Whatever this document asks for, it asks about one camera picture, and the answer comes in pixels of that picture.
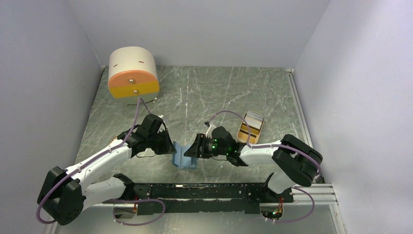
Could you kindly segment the stack of credit cards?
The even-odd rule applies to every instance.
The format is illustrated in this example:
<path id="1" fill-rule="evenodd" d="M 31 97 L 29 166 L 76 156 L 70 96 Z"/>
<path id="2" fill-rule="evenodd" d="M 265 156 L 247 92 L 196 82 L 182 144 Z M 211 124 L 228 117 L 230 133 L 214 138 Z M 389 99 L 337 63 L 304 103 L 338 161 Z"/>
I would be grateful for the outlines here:
<path id="1" fill-rule="evenodd" d="M 262 131 L 262 127 L 264 123 L 264 116 L 255 111 L 247 111 L 244 116 L 244 119 L 246 123 L 242 121 L 240 125 L 240 129 L 238 132 L 239 138 L 241 138 L 241 134 L 244 134 L 245 135 L 244 138 L 246 139 L 247 134 L 248 134 L 248 126 L 249 126 L 251 130 L 251 137 L 258 139 Z"/>

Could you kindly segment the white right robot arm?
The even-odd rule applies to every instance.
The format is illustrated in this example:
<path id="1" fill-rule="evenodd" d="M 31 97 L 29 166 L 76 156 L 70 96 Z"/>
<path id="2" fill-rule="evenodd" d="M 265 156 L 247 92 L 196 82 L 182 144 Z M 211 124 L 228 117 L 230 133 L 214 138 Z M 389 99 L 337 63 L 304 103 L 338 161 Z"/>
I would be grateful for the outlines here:
<path id="1" fill-rule="evenodd" d="M 322 155 L 293 135 L 286 134 L 281 140 L 268 144 L 248 146 L 236 141 L 224 127 L 212 130 L 210 136 L 197 134 L 194 143 L 184 152 L 191 158 L 225 156 L 234 166 L 275 164 L 279 172 L 271 173 L 265 182 L 263 196 L 269 202 L 276 201 L 285 190 L 298 184 L 311 186 L 320 173 Z"/>

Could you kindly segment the blue leather card holder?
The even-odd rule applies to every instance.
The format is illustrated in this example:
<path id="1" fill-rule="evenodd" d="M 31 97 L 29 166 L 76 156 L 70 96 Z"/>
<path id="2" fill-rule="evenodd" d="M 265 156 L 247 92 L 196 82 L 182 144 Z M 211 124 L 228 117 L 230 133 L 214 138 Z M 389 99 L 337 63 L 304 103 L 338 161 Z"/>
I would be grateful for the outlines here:
<path id="1" fill-rule="evenodd" d="M 196 169 L 197 159 L 184 156 L 184 153 L 190 148 L 190 145 L 181 146 L 177 142 L 173 142 L 176 152 L 172 154 L 172 164 L 178 169 Z"/>

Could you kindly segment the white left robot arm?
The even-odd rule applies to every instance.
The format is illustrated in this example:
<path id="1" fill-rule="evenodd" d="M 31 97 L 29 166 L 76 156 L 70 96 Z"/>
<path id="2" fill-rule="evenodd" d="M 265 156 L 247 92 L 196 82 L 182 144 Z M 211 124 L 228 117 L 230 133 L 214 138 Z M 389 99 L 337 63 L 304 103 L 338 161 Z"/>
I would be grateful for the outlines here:
<path id="1" fill-rule="evenodd" d="M 62 169 L 52 168 L 46 175 L 40 190 L 36 217 L 44 210 L 52 217 L 51 222 L 67 225 L 82 211 L 108 200 L 127 203 L 138 200 L 135 183 L 123 174 L 97 182 L 112 167 L 128 161 L 139 153 L 151 149 L 156 155 L 175 153 L 164 120 L 154 114 L 145 116 L 141 124 L 117 135 L 108 146 L 82 162 Z"/>

